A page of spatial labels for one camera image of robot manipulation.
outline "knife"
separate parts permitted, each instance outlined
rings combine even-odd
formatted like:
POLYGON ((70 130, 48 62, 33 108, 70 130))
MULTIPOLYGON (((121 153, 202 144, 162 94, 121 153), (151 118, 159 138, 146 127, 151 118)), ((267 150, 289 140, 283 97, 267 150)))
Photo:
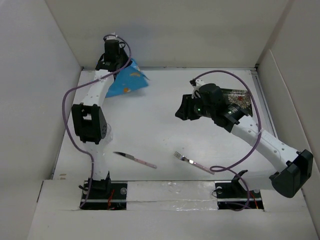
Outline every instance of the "knife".
POLYGON ((114 153, 114 154, 118 154, 118 155, 120 155, 120 156, 123 156, 123 157, 125 157, 125 158, 127 158, 127 159, 133 160, 133 161, 135 161, 136 163, 146 165, 146 166, 148 166, 148 167, 150 167, 150 168, 153 168, 153 169, 156 169, 156 168, 157 168, 156 165, 151 164, 151 163, 146 162, 146 161, 142 161, 142 160, 140 160, 140 159, 138 159, 138 158, 135 158, 134 156, 132 156, 132 155, 130 155, 130 154, 127 154, 127 153, 124 153, 124 152, 120 152, 120 151, 114 151, 113 153, 114 153))

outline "metal fork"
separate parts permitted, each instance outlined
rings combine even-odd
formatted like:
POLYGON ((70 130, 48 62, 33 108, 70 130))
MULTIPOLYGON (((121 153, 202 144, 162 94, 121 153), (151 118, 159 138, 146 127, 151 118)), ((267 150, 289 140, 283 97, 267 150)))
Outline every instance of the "metal fork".
POLYGON ((173 154, 177 159, 181 160, 181 161, 184 161, 184 162, 187 162, 193 166, 195 166, 196 168, 198 169, 201 169, 209 174, 212 174, 214 175, 215 173, 213 171, 210 171, 209 168, 205 167, 205 166, 202 166, 201 164, 193 161, 193 160, 190 160, 188 158, 186 158, 185 156, 181 155, 179 152, 175 151, 174 154, 173 154))

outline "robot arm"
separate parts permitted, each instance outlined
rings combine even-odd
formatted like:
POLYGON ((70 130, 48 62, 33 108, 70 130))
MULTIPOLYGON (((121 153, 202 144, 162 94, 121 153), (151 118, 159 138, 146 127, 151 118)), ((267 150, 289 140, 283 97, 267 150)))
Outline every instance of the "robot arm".
POLYGON ((121 42, 114 36, 104 38, 104 54, 100 57, 94 74, 93 83, 80 104, 71 108, 74 131, 86 152, 94 158, 94 181, 104 180, 108 175, 103 150, 107 142, 102 141, 107 135, 108 125, 102 112, 109 87, 115 81, 116 75, 104 76, 119 70, 129 60, 121 42))
MULTIPOLYGON (((182 104, 175 116, 182 120, 211 118, 216 125, 226 129, 253 146, 259 135, 258 125, 248 113, 238 105, 227 105, 220 87, 202 80, 192 80, 193 94, 183 95, 182 104)), ((313 155, 304 150, 284 144, 269 132, 261 130, 261 139, 256 150, 274 167, 272 170, 250 172, 241 171, 249 190, 275 189, 281 195, 292 198, 310 178, 313 155)), ((235 188, 244 188, 242 182, 234 178, 235 188)))

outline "crumpled blue bag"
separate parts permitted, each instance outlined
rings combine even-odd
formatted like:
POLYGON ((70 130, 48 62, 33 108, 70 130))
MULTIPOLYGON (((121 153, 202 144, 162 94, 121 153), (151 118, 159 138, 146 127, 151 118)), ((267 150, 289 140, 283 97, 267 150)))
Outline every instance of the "crumpled blue bag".
POLYGON ((132 63, 121 70, 116 76, 114 83, 109 87, 106 98, 126 94, 147 87, 147 77, 142 73, 137 62, 132 58, 132 63))

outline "white wall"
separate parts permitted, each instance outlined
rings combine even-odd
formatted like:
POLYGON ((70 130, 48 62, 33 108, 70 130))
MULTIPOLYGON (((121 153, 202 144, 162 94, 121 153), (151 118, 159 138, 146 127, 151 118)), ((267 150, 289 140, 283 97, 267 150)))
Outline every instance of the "white wall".
POLYGON ((81 66, 116 32, 141 66, 254 67, 288 0, 46 0, 81 66))
POLYGON ((320 235, 319 13, 319 0, 294 0, 258 72, 279 138, 314 154, 303 190, 320 235))
POLYGON ((28 236, 64 134, 62 98, 80 70, 44 0, 0 0, 1 239, 28 236))

